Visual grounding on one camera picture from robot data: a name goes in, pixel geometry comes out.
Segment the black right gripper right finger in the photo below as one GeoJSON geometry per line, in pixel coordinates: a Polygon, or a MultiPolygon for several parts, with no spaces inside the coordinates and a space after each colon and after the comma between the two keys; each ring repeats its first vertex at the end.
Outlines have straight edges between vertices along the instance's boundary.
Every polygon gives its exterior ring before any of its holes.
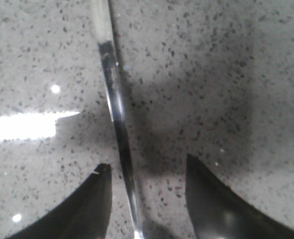
{"type": "Polygon", "coordinates": [[[248,204],[191,154],[186,205],[198,239],[294,239],[294,230],[248,204]]]}

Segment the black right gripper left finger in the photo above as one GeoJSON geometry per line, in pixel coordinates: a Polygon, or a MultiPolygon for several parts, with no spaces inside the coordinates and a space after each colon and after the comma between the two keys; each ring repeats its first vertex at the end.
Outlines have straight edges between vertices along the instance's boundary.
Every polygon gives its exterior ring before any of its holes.
{"type": "Polygon", "coordinates": [[[104,239],[112,207],[112,173],[99,164],[60,205],[10,239],[104,239]]]}

